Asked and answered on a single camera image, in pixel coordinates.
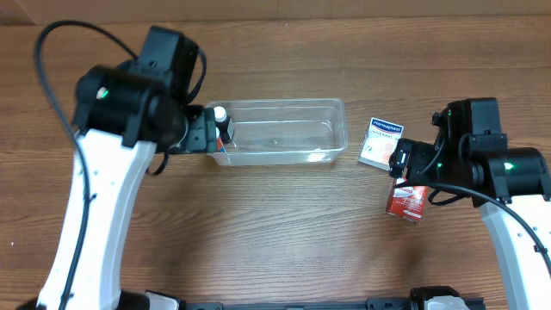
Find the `dark bottle white cap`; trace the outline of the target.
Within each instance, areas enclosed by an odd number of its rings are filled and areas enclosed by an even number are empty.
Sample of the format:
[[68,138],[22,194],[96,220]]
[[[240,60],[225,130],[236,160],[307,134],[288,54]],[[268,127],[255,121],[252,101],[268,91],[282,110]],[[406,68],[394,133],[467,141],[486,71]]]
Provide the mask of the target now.
[[214,107],[216,127],[220,131],[220,138],[224,144],[229,144],[234,137],[235,126],[231,116],[221,106]]

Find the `red Panadol ActiFast box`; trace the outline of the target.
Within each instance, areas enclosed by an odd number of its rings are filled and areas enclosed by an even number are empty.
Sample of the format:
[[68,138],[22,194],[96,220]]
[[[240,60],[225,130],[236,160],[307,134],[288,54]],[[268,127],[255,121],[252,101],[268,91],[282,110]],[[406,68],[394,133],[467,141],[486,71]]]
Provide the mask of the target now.
[[428,191],[426,186],[391,188],[386,213],[405,220],[419,222],[422,218]]

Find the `white Hansaplast plaster box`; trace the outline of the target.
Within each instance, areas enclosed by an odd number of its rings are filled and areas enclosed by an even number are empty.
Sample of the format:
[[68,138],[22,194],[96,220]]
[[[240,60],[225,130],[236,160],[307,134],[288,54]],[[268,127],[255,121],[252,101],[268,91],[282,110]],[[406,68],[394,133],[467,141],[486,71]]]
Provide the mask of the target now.
[[390,121],[372,117],[358,161],[384,171],[389,171],[389,159],[393,154],[404,127]]

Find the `orange tube white cap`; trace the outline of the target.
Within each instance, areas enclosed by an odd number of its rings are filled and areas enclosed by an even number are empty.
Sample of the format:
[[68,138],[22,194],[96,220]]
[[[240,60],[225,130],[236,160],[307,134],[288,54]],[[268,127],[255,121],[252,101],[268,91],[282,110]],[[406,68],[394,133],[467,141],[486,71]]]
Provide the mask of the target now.
[[224,147],[224,143],[220,136],[220,130],[217,127],[215,128],[215,132],[216,132],[217,152],[226,152],[226,148]]

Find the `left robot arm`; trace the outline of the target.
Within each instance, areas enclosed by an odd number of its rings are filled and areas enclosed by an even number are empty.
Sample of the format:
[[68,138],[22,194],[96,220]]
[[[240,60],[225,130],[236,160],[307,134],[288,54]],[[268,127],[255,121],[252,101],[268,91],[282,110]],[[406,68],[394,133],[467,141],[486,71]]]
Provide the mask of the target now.
[[195,104],[205,53],[183,33],[153,26],[139,53],[92,67],[61,124],[74,148],[70,197],[53,266],[29,309],[183,309],[183,299],[121,288],[133,207],[156,154],[218,148],[214,111]]

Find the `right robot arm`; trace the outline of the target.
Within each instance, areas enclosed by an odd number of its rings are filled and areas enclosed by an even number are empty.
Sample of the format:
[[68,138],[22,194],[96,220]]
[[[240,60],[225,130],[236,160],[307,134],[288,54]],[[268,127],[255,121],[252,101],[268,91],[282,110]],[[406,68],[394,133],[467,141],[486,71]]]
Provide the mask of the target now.
[[433,144],[399,139],[389,174],[470,199],[498,257],[511,309],[550,307],[550,171],[533,147],[511,148],[493,97],[451,102],[432,116]]

